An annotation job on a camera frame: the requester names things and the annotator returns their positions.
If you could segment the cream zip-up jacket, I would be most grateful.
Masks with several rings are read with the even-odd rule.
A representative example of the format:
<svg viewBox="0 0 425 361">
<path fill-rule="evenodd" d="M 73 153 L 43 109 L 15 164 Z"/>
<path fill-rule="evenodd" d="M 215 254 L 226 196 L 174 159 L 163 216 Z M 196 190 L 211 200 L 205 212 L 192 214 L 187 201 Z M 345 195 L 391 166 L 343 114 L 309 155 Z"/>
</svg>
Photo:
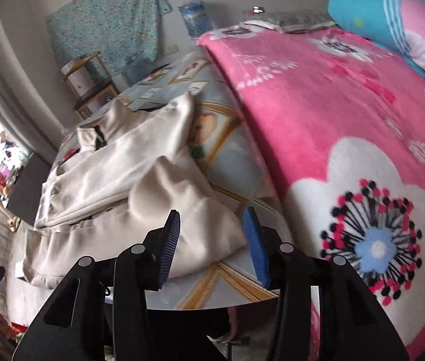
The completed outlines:
<svg viewBox="0 0 425 361">
<path fill-rule="evenodd" d="M 184 276 L 246 244 L 237 216 L 216 197 L 187 145 L 189 93 L 154 111 L 115 100 L 77 130 L 79 151 L 55 166 L 42 186 L 16 275 L 55 288 L 83 256 L 118 256 L 164 225 L 171 210 L 181 230 L 170 270 Z"/>
</svg>

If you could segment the dark grey cabinet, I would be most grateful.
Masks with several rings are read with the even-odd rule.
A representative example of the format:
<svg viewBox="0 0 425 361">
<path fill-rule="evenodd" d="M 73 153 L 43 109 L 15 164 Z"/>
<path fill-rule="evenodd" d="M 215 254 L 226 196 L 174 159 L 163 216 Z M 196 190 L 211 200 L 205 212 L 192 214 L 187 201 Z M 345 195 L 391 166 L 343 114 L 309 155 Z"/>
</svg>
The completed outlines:
<svg viewBox="0 0 425 361">
<path fill-rule="evenodd" d="M 47 180 L 50 170 L 51 166 L 48 163 L 37 154 L 32 154 L 13 184 L 7 210 L 33 225 L 42 195 L 42 184 Z"/>
</svg>

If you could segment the pink floral blanket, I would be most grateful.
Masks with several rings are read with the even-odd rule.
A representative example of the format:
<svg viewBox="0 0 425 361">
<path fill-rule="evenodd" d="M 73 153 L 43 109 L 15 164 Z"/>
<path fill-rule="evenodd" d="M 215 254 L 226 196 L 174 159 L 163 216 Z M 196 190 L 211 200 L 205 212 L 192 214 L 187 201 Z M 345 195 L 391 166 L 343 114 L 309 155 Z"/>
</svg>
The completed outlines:
<svg viewBox="0 0 425 361">
<path fill-rule="evenodd" d="M 307 254 L 343 256 L 425 353 L 425 78 L 345 30 L 241 25 L 200 45 L 237 94 Z"/>
</svg>

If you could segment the fruit pattern blue tablecloth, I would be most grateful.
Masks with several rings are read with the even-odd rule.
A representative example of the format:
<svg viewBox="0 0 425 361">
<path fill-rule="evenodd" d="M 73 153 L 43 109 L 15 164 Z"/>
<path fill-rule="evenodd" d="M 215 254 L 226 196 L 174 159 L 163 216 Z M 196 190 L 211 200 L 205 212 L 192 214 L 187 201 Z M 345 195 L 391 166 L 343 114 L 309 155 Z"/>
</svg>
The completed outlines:
<svg viewBox="0 0 425 361">
<path fill-rule="evenodd" d="M 29 325 L 82 256 L 112 258 L 170 209 L 183 222 L 154 310 L 205 310 L 276 298 L 254 273 L 240 218 L 254 208 L 291 235 L 271 178 L 217 66 L 195 48 L 82 122 L 45 179 L 31 227 L 13 245 L 8 317 Z"/>
</svg>

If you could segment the wooden chair black seat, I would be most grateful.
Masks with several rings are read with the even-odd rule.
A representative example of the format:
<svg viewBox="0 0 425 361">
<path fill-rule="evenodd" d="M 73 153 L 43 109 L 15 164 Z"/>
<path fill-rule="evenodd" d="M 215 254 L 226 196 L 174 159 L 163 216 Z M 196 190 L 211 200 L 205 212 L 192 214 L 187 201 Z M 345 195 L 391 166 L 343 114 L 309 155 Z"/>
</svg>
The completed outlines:
<svg viewBox="0 0 425 361">
<path fill-rule="evenodd" d="M 98 78 L 93 78 L 88 71 L 88 66 L 94 60 L 103 72 Z M 101 60 L 100 51 L 70 60 L 61 68 L 61 73 L 61 80 L 75 96 L 74 112 L 80 120 L 88 118 L 119 94 L 111 74 Z"/>
</svg>

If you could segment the empty clear water jug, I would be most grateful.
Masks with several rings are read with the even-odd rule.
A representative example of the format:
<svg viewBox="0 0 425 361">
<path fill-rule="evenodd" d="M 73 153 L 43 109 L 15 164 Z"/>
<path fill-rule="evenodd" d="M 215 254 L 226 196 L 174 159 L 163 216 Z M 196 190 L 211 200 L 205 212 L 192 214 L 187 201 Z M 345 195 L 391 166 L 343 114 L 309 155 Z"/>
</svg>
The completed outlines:
<svg viewBox="0 0 425 361">
<path fill-rule="evenodd" d="M 149 74 L 148 63 L 144 60 L 132 61 L 125 65 L 121 71 L 121 75 L 128 86 L 133 86 L 148 77 Z"/>
</svg>

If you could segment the blue cartoon pillow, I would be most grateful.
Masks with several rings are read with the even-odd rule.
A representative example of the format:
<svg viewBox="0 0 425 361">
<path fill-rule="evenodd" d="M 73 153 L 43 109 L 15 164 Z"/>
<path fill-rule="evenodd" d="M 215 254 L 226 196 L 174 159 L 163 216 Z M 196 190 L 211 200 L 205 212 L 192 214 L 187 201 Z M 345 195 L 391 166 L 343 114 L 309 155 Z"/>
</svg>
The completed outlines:
<svg viewBox="0 0 425 361">
<path fill-rule="evenodd" d="M 425 5 L 418 0 L 328 0 L 344 30 L 376 42 L 425 72 Z"/>
</svg>

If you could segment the grey lace pillow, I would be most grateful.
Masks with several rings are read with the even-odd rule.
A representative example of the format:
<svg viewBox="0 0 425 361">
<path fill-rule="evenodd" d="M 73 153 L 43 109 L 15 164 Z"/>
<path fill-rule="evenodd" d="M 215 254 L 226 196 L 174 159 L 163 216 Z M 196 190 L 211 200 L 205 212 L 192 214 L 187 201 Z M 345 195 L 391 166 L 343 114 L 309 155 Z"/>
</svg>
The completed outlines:
<svg viewBox="0 0 425 361">
<path fill-rule="evenodd" d="M 327 12 L 314 10 L 263 12 L 251 16 L 243 24 L 256 25 L 278 33 L 310 33 L 337 27 L 337 23 Z"/>
</svg>

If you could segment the blue water jug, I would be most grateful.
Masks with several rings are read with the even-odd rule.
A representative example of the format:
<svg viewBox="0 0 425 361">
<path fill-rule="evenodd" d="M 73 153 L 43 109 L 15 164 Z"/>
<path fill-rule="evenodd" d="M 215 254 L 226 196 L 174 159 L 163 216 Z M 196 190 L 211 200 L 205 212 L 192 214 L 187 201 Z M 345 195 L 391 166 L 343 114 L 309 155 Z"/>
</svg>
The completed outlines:
<svg viewBox="0 0 425 361">
<path fill-rule="evenodd" d="M 193 0 L 183 3 L 178 10 L 191 39 L 197 39 L 204 33 L 213 30 L 212 22 L 203 1 Z"/>
</svg>

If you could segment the teal floral wall cloth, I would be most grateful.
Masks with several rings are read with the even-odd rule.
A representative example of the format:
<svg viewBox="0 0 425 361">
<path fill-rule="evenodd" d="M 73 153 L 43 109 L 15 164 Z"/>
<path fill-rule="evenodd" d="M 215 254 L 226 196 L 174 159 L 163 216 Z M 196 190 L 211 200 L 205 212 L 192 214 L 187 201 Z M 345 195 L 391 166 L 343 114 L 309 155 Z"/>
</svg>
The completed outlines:
<svg viewBox="0 0 425 361">
<path fill-rule="evenodd" d="M 162 17 L 171 11 L 168 0 L 73 0 L 45 22 L 59 67 L 99 51 L 115 76 L 131 63 L 157 58 Z"/>
</svg>

